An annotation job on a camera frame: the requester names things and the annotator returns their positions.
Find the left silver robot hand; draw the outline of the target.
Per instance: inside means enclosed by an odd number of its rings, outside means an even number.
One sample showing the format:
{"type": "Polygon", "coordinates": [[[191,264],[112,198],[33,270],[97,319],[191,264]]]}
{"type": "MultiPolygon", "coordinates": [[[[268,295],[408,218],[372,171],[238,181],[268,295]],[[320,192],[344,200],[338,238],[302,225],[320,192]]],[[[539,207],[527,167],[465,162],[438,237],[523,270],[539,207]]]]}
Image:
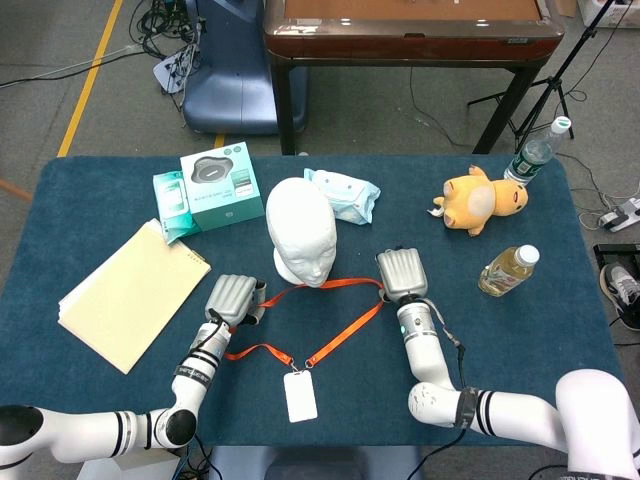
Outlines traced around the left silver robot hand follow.
{"type": "Polygon", "coordinates": [[[221,274],[205,304],[209,322],[226,322],[230,327],[257,325],[265,308],[266,283],[253,276],[221,274]]]}

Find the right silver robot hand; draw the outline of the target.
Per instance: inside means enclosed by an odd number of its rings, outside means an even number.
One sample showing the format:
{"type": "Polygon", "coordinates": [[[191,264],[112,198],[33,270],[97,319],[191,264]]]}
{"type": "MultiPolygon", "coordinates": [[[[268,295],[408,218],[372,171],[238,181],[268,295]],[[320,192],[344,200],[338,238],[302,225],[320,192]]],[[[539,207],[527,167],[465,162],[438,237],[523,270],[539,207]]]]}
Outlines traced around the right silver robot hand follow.
{"type": "Polygon", "coordinates": [[[405,297],[425,297],[426,273],[416,248],[388,249],[376,255],[384,298],[399,303],[405,297]]]}

